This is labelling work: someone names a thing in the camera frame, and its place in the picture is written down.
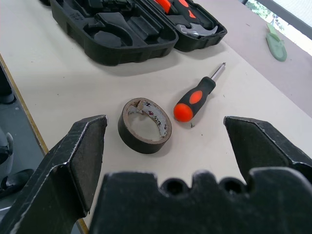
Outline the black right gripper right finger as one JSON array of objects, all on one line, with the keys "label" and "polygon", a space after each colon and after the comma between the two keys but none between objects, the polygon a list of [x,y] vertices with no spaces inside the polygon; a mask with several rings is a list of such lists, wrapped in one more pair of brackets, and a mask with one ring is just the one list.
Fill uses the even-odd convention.
[{"label": "black right gripper right finger", "polygon": [[226,116],[223,123],[243,178],[252,168],[289,167],[312,180],[312,159],[269,122]]}]

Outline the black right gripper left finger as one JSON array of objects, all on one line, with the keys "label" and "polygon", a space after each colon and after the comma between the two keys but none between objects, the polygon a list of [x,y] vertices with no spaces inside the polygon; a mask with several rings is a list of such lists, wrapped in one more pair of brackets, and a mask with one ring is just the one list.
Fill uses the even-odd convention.
[{"label": "black right gripper left finger", "polygon": [[84,118],[47,153],[0,223],[2,234],[69,234],[89,213],[107,116]]}]

